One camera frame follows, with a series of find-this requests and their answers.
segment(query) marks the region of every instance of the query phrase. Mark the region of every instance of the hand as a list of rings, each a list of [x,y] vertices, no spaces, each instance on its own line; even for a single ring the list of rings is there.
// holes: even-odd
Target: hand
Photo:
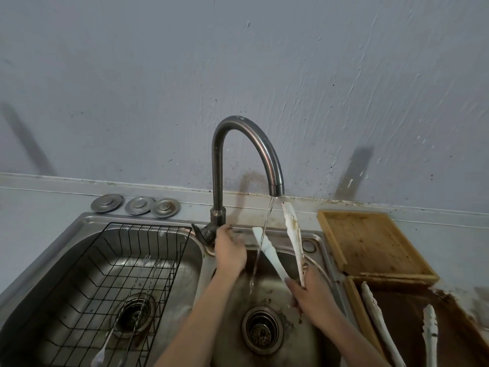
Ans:
[[[217,229],[216,252],[217,271],[223,272],[235,279],[245,267],[247,252],[245,245],[230,237],[231,226],[225,224]]]
[[[308,316],[312,324],[328,333],[333,327],[334,320],[342,316],[333,294],[327,283],[321,278],[318,269],[312,265],[307,266],[305,270],[304,283],[306,288],[286,278],[287,287],[299,303],[301,310]]]

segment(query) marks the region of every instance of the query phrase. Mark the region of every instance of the forearm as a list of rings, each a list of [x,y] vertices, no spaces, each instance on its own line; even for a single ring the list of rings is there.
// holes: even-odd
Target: forearm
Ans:
[[[338,311],[333,324],[321,327],[345,358],[349,367],[388,367],[389,364],[358,330]]]
[[[216,272],[156,367],[203,367],[210,362],[234,276]]]

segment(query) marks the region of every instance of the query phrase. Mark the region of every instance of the running water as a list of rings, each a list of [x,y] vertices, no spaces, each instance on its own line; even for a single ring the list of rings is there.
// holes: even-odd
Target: running water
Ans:
[[[260,252],[262,252],[262,243],[263,243],[263,237],[265,237],[266,225],[268,224],[268,218],[270,217],[270,213],[272,212],[272,207],[275,204],[275,201],[277,200],[277,198],[278,197],[271,197],[270,198],[270,205],[268,206],[268,211],[266,213],[265,224],[263,225],[262,237],[260,239],[260,242],[258,243],[258,251],[256,252],[255,266],[253,267],[253,274],[251,275],[251,280],[249,282],[249,294],[250,295],[251,295],[251,292],[253,291],[253,285],[255,283],[255,275],[256,275],[256,270],[258,268],[258,259],[260,258]]]

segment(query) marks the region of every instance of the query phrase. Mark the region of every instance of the sink drain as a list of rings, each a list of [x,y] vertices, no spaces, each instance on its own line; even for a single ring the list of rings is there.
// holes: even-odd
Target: sink drain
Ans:
[[[130,338],[135,326],[135,334],[148,328],[155,317],[156,304],[152,296],[146,296],[146,300],[145,296],[143,293],[133,295],[119,305],[115,311],[114,321],[117,324],[114,334],[120,338]]]
[[[241,324],[244,342],[257,354],[271,354],[278,350],[284,338],[284,329],[278,315],[270,308],[257,306],[248,310]]]

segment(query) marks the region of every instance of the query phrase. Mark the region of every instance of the stainless steel sink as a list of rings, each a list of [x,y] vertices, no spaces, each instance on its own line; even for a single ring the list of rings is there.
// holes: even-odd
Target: stainless steel sink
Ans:
[[[338,365],[331,342],[289,308],[290,292],[264,255],[249,295],[256,242],[251,228],[234,231],[245,236],[248,261],[212,365]],[[297,277],[286,232],[267,235]],[[351,318],[324,237],[302,236],[315,250],[307,254],[309,263],[330,277],[337,303]],[[114,325],[104,365],[117,366],[129,344],[126,366],[154,365],[214,270],[215,258],[195,238],[191,222],[82,214],[0,295],[0,365],[90,366]]]

